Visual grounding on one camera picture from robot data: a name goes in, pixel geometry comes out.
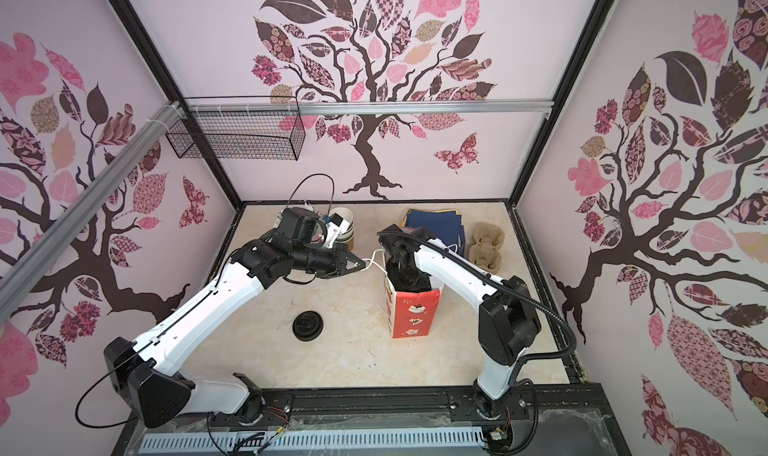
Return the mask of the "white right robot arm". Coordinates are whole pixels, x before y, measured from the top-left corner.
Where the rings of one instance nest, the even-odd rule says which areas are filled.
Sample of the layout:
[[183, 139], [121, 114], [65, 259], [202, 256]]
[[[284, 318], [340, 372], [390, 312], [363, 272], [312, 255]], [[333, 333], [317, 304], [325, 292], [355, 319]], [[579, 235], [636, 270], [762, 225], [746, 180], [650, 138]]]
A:
[[[522, 382], [518, 376], [527, 363], [562, 360], [575, 352], [577, 337], [570, 325], [558, 311], [531, 297], [522, 279], [503, 279], [481, 270], [423, 229], [407, 232], [391, 225], [377, 236], [406, 282], [434, 278], [476, 311], [478, 342], [485, 362], [473, 387], [475, 406], [482, 417], [496, 418], [507, 399], [519, 393]], [[564, 348], [530, 351], [542, 330], [541, 316], [561, 329]]]

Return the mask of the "red white paper takeout bag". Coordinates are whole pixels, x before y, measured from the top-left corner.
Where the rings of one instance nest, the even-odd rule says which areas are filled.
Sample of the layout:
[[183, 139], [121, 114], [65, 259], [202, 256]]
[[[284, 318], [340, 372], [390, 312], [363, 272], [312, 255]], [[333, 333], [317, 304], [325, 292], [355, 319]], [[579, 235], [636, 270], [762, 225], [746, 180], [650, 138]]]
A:
[[385, 273], [385, 309], [391, 337], [408, 339], [428, 336], [438, 312], [445, 284], [420, 269], [430, 276], [432, 290], [424, 293], [397, 292], [387, 278], [385, 251], [381, 245], [379, 252], [382, 254], [382, 262], [379, 263], [375, 256], [372, 256], [368, 265], [376, 265]]

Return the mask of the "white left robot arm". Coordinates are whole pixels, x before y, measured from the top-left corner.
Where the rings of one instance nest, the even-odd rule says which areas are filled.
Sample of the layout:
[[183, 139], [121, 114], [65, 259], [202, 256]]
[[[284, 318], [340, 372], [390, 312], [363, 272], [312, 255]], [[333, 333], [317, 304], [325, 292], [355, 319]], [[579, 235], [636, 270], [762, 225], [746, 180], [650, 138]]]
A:
[[350, 223], [302, 207], [284, 209], [277, 227], [233, 251], [219, 275], [173, 315], [129, 341], [118, 337], [104, 350], [111, 386], [147, 428], [184, 414], [221, 413], [244, 425], [258, 422], [264, 393], [250, 378], [184, 374], [194, 350], [246, 302], [294, 270], [314, 279], [361, 271], [365, 262], [338, 237]]

